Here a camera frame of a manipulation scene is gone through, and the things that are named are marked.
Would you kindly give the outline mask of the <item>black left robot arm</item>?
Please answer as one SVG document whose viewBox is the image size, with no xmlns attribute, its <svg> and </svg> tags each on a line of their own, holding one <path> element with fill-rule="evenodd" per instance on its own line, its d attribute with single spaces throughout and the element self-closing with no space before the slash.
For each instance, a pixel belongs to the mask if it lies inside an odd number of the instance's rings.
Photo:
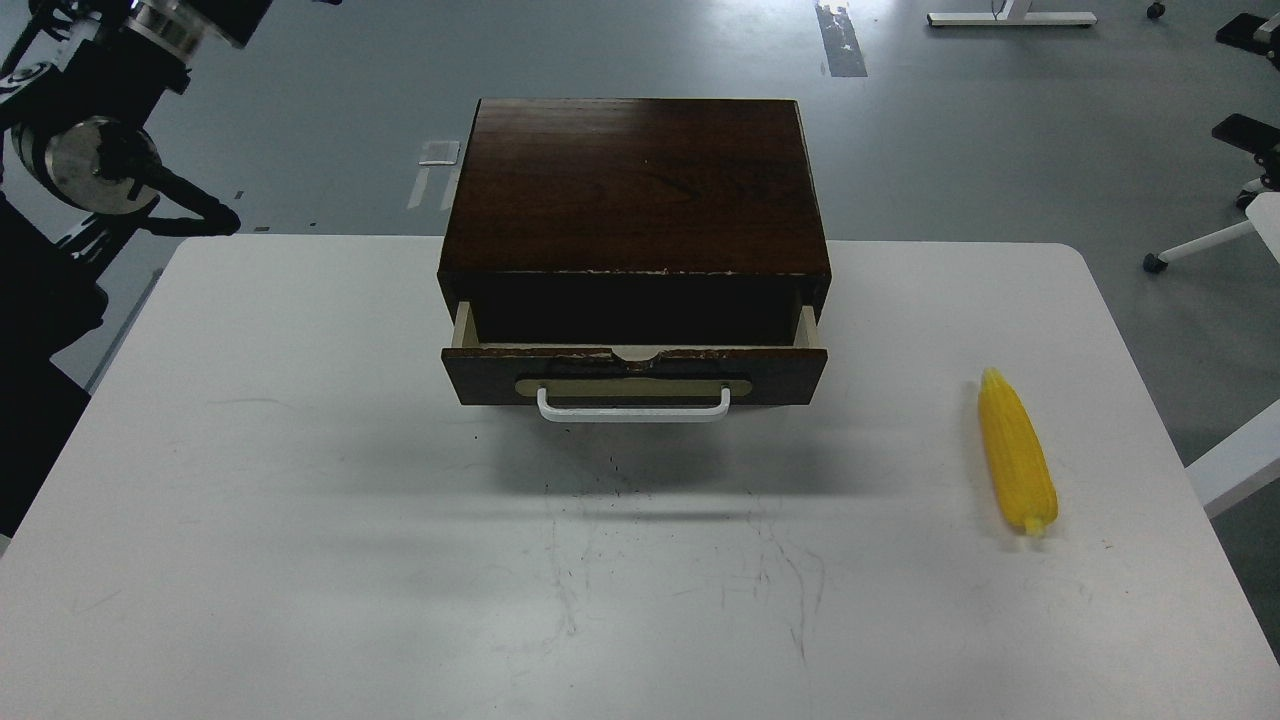
<svg viewBox="0 0 1280 720">
<path fill-rule="evenodd" d="M 3 59 L 3 135 L 51 196 L 84 213 L 51 240 L 3 202 L 3 355 L 46 359 L 102 323 L 99 278 L 138 231 L 229 236 L 234 210 L 169 169 L 145 126 L 183 94 L 201 41 L 243 47 L 266 1 L 31 1 Z"/>
</svg>

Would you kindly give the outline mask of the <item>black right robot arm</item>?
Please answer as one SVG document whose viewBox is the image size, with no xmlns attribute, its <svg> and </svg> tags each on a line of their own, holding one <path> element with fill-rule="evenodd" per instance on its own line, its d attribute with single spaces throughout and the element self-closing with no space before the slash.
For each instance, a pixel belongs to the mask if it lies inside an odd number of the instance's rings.
<svg viewBox="0 0 1280 720">
<path fill-rule="evenodd" d="M 1253 176 L 1240 186 L 1235 196 L 1235 205 L 1240 210 L 1258 196 L 1277 191 L 1277 109 L 1265 109 L 1266 100 L 1277 101 L 1277 86 L 1265 85 L 1261 79 L 1263 67 L 1277 73 L 1277 27 L 1276 12 L 1243 12 L 1213 33 L 1216 44 L 1252 58 L 1238 105 L 1211 129 L 1215 140 L 1251 159 Z"/>
</svg>

